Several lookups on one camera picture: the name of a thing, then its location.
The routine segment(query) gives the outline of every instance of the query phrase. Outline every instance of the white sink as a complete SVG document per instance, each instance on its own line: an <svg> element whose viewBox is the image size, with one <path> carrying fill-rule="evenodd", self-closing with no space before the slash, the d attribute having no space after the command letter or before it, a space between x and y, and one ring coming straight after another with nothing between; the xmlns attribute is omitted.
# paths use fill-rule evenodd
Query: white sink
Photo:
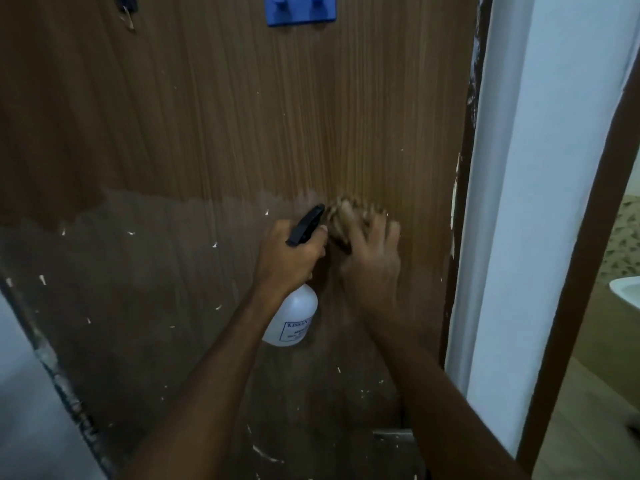
<svg viewBox="0 0 640 480"><path fill-rule="evenodd" d="M609 283L609 288L617 297L640 311L640 276L618 278Z"/></svg>

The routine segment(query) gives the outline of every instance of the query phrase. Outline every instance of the tile floor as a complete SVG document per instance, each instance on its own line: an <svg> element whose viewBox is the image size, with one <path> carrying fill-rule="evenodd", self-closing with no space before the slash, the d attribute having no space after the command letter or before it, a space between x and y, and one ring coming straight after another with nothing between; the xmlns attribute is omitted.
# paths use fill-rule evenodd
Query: tile floor
<svg viewBox="0 0 640 480"><path fill-rule="evenodd" d="M533 480L639 480L640 444L625 427L637 414L572 358Z"/></svg>

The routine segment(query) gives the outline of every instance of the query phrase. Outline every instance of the plastic bottle body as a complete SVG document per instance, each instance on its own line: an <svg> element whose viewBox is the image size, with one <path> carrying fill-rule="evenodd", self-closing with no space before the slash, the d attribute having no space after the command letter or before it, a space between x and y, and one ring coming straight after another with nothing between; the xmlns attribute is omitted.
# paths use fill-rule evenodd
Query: plastic bottle body
<svg viewBox="0 0 640 480"><path fill-rule="evenodd" d="M293 291L273 316L262 339L276 347L289 347L302 341L318 307L316 293L308 285Z"/></svg>

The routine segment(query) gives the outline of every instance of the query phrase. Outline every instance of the person's right arm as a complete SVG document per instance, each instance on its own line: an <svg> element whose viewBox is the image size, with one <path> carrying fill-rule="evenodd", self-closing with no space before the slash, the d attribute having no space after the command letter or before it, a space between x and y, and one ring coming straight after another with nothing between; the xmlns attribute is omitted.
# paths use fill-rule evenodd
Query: person's right arm
<svg viewBox="0 0 640 480"><path fill-rule="evenodd" d="M352 254L342 268L349 301L364 321L403 397L413 435L436 478L528 479L524 471L471 409L397 313L400 225L377 215L369 238L348 203Z"/></svg>

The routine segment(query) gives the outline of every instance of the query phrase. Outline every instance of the spray bottle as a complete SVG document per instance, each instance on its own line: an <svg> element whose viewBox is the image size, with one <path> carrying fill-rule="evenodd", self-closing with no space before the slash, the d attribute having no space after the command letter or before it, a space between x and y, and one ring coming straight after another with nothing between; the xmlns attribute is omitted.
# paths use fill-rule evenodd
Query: spray bottle
<svg viewBox="0 0 640 480"><path fill-rule="evenodd" d="M311 234L320 224L324 205L318 204L302 217L289 238L287 245L295 248L311 239ZM302 341L307 334L311 319L318 307L318 297L307 284L293 291L271 319L271 323L262 336L263 341L276 347L288 347Z"/></svg>

